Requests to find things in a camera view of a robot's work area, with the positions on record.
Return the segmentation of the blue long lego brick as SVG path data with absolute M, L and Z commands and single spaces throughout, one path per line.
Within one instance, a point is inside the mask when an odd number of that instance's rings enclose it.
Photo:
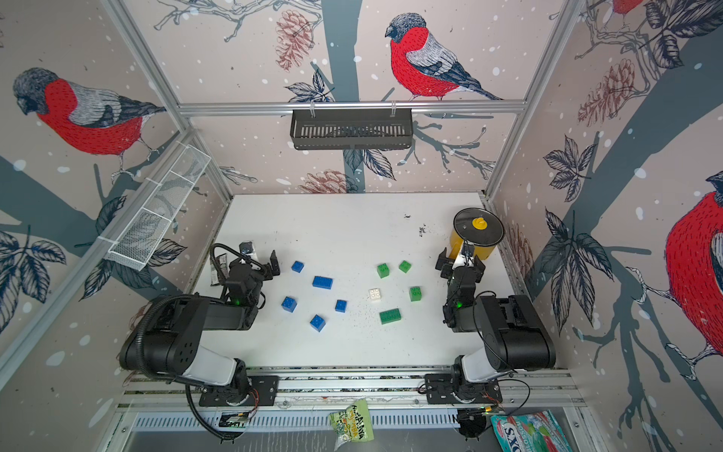
M 313 280 L 313 287 L 331 290 L 333 287 L 333 279 L 329 277 L 316 276 Z

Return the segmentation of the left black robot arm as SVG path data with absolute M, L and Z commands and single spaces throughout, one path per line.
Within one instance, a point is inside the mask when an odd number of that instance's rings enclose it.
M 254 258 L 252 243 L 209 249 L 222 286 L 218 298 L 199 293 L 156 298 L 120 351 L 120 366 L 151 380 L 201 391 L 202 407 L 270 407 L 279 379 L 250 376 L 247 365 L 201 344 L 206 331 L 248 331 L 265 306 L 263 284 L 281 275 L 276 253 Z

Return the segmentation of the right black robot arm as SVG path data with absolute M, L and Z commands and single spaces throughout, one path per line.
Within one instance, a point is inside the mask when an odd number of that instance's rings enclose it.
M 490 391 L 502 376 L 555 367 L 555 346 L 529 297 L 477 293 L 486 267 L 464 252 L 452 258 L 443 250 L 435 269 L 447 282 L 442 323 L 454 333 L 473 333 L 481 340 L 480 350 L 455 359 L 451 374 L 435 393 L 450 394 L 463 403 L 490 400 Z

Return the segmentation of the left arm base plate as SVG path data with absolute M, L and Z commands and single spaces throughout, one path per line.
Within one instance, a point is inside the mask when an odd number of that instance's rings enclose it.
M 236 379 L 229 386 L 207 386 L 200 397 L 201 407 L 269 407 L 275 403 L 280 378 L 261 375 Z

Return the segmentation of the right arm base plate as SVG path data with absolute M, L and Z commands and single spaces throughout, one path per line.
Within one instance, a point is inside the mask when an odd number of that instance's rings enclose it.
M 467 382 L 452 374 L 427 374 L 418 387 L 429 405 L 500 405 L 502 395 L 497 382 Z

